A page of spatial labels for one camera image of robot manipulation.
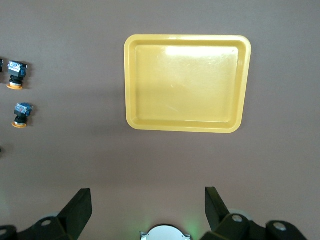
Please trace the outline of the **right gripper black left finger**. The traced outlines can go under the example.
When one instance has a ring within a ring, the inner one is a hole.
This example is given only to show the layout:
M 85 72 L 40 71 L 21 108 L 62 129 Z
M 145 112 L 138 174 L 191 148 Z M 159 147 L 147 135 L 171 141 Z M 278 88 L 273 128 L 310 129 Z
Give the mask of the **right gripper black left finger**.
M 91 190 L 82 188 L 57 216 L 44 217 L 26 230 L 0 225 L 0 240 L 78 240 L 91 216 Z

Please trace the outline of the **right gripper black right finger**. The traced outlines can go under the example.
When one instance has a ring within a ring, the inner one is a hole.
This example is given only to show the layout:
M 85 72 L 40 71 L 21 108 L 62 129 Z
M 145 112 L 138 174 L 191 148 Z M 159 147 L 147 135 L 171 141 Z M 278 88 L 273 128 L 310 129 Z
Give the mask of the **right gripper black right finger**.
M 271 220 L 265 227 L 230 213 L 215 187 L 205 188 L 205 214 L 211 231 L 200 240 L 307 240 L 293 224 Z

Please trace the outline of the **yellow mushroom push button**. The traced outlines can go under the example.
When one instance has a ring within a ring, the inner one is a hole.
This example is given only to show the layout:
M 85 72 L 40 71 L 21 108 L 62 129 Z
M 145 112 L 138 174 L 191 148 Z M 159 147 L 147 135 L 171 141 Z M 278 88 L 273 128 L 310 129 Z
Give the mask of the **yellow mushroom push button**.
M 14 114 L 16 115 L 12 126 L 15 128 L 23 129 L 27 127 L 28 117 L 33 111 L 33 106 L 27 102 L 17 103 L 14 108 Z
M 10 80 L 7 87 L 12 90 L 22 90 L 23 80 L 27 75 L 28 65 L 20 61 L 10 60 L 7 64 Z

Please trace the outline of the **brown table cover mat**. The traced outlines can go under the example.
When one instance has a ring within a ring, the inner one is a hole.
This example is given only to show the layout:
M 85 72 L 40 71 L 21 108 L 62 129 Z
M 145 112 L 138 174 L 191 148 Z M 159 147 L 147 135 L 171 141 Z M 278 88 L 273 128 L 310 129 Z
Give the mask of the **brown table cover mat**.
M 251 43 L 240 128 L 136 130 L 124 43 L 134 34 L 242 35 Z M 157 224 L 200 239 L 205 187 L 259 225 L 320 240 L 320 0 L 0 0 L 0 225 L 19 231 L 90 188 L 79 240 L 139 240 Z M 12 126 L 15 106 L 33 110 Z

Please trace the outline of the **yellow plastic tray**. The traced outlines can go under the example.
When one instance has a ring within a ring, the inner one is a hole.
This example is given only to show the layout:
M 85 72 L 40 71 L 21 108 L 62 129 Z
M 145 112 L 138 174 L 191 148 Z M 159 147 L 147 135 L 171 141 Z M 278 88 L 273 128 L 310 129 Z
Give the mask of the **yellow plastic tray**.
M 241 126 L 252 53 L 246 37 L 135 34 L 123 50 L 133 129 L 230 134 Z

